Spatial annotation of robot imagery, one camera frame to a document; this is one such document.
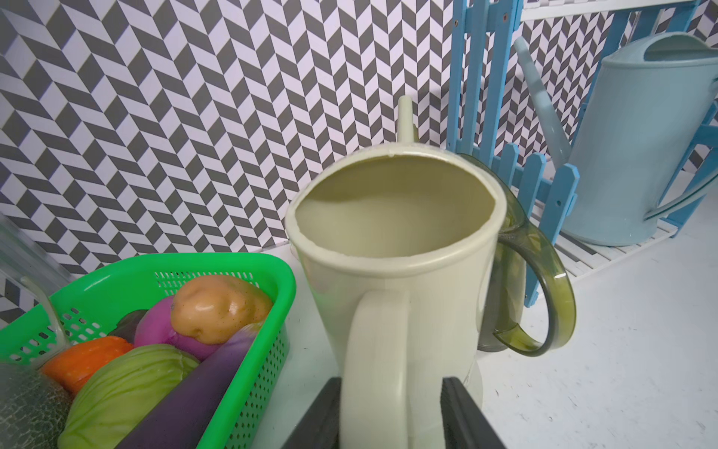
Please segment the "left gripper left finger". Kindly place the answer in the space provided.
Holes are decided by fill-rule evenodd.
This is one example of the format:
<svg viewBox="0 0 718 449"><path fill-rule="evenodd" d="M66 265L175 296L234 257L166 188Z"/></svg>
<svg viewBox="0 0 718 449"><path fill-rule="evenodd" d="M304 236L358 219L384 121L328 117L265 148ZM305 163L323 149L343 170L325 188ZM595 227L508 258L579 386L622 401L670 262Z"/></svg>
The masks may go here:
<svg viewBox="0 0 718 449"><path fill-rule="evenodd" d="M340 447L341 378L330 378L282 446L282 449Z"/></svg>

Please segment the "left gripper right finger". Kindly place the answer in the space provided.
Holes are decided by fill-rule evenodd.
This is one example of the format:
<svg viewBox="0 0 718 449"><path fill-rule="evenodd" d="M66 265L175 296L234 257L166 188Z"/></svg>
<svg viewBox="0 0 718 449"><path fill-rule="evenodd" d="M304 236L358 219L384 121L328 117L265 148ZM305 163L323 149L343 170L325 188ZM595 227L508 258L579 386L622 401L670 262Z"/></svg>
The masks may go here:
<svg viewBox="0 0 718 449"><path fill-rule="evenodd" d="M441 414L447 449L506 448L462 382L455 377L442 380Z"/></svg>

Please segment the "cream watering can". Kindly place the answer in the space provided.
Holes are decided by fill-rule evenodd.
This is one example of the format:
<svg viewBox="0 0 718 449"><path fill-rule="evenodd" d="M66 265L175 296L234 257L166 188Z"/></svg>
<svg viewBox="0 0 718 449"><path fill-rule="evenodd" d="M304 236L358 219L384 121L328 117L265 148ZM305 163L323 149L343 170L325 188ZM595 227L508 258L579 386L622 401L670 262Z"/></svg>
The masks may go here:
<svg viewBox="0 0 718 449"><path fill-rule="evenodd" d="M415 140L412 102L398 138L325 169L285 226L341 377L340 446L443 446L441 387L465 380L507 212L499 182Z"/></svg>

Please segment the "blue white slatted shelf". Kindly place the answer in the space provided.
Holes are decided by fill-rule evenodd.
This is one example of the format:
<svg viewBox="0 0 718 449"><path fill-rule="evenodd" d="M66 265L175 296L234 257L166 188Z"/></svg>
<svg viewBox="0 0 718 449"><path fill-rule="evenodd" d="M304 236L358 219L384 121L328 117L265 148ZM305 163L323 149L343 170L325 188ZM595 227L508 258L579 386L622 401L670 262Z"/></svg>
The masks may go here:
<svg viewBox="0 0 718 449"><path fill-rule="evenodd" d="M650 33L683 31L717 44L714 1L456 1L452 30L447 145L461 148L460 85L467 56L465 45L484 31L486 68L471 68L467 88L479 95L472 117L481 125L481 142L473 155L488 155L497 146L517 143L528 152L543 150L539 119L528 106L528 91L517 76L510 49L524 37L549 80L550 95L561 107L560 119L578 135L602 60L629 41Z"/></svg>

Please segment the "light blue watering can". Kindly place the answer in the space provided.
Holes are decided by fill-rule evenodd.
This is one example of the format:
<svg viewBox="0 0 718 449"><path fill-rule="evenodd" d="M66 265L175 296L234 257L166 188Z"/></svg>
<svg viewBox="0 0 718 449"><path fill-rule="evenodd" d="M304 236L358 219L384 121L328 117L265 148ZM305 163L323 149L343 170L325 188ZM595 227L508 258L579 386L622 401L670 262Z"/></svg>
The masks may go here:
<svg viewBox="0 0 718 449"><path fill-rule="evenodd" d="M663 33L605 57L580 129L569 141L527 42L514 42L556 168L580 172L563 232L601 246L647 241L659 218L703 196L716 173L659 204L717 95L717 52L688 33Z"/></svg>

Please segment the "olive transparent watering can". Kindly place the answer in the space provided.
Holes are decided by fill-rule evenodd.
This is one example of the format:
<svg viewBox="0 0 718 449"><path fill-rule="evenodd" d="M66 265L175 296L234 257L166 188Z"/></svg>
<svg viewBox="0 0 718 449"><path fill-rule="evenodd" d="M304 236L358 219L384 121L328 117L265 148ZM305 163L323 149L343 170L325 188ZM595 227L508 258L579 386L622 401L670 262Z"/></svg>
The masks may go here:
<svg viewBox="0 0 718 449"><path fill-rule="evenodd" d="M472 155L463 158L498 181L507 200L478 349L486 353L509 349L525 357L540 357L565 346L577 321L574 291L552 239L530 219L540 199L542 164L531 163L525 177L518 168L497 174ZM542 293L547 307L548 329L543 340L533 338L522 328L525 302L536 293Z"/></svg>

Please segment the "purple eggplant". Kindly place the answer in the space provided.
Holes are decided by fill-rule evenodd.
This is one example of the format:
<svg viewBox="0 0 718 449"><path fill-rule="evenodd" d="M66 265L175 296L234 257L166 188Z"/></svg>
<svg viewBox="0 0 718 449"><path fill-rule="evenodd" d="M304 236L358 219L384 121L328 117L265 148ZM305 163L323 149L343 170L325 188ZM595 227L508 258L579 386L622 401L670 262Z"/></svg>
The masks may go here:
<svg viewBox="0 0 718 449"><path fill-rule="evenodd" d="M261 326L243 327L181 381L120 448L195 448L250 350Z"/></svg>

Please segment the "brown potato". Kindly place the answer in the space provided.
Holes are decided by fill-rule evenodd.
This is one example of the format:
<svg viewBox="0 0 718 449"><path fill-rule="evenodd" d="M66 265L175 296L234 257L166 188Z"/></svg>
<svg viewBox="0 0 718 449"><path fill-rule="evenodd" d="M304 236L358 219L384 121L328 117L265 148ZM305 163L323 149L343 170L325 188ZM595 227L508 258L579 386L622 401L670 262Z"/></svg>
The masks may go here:
<svg viewBox="0 0 718 449"><path fill-rule="evenodd" d="M246 327L265 321L274 302L260 288L229 275L187 282L172 301L173 329L207 345L227 342Z"/></svg>

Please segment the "purple onion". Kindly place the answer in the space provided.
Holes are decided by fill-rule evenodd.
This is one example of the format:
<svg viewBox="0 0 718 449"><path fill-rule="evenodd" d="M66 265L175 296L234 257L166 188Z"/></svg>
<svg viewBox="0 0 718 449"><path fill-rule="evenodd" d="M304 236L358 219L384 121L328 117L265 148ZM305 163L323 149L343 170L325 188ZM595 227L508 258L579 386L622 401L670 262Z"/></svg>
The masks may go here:
<svg viewBox="0 0 718 449"><path fill-rule="evenodd" d="M192 337L177 333L171 325L173 299L173 296L162 299L144 315L136 327L134 346L169 344L192 355L199 361L204 361L213 355L221 345L204 344Z"/></svg>

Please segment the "light green cabbage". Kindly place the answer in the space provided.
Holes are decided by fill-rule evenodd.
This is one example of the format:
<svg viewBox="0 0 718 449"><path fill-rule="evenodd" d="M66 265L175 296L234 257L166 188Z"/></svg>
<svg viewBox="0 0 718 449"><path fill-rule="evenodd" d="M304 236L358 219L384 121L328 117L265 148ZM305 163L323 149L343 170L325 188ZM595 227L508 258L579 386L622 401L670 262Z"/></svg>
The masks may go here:
<svg viewBox="0 0 718 449"><path fill-rule="evenodd" d="M169 344L140 346L98 370L76 396L59 448L114 448L199 361Z"/></svg>

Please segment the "orange carrot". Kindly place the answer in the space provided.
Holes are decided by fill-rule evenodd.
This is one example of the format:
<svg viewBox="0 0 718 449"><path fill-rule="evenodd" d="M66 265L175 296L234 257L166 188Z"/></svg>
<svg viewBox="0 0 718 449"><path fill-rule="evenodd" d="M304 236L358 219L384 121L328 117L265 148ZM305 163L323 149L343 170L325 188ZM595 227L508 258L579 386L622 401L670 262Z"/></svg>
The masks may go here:
<svg viewBox="0 0 718 449"><path fill-rule="evenodd" d="M40 370L74 397L98 370L133 349L134 345L121 337L90 340L70 347Z"/></svg>

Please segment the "green plastic basket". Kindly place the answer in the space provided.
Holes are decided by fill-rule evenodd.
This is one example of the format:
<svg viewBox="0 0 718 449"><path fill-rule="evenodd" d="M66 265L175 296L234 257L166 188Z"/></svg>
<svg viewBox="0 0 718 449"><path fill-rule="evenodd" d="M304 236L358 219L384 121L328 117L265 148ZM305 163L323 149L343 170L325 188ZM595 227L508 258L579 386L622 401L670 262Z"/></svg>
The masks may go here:
<svg viewBox="0 0 718 449"><path fill-rule="evenodd" d="M229 275L255 285L274 302L248 354L195 448L252 444L289 344L283 327L297 284L290 267L269 254L150 254L98 269L44 292L32 271L9 269L39 306L1 332L1 364L41 372L52 358L82 342L108 336L134 345L136 327L154 305L198 277Z"/></svg>

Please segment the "dark green melon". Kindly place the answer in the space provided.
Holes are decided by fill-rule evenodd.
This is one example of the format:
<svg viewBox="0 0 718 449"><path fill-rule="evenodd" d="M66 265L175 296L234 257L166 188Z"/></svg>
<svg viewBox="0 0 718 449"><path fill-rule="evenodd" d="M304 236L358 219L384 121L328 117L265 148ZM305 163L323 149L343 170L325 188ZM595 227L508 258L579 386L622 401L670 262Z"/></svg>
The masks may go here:
<svg viewBox="0 0 718 449"><path fill-rule="evenodd" d="M1 446L56 448L72 398L30 366L1 364Z"/></svg>

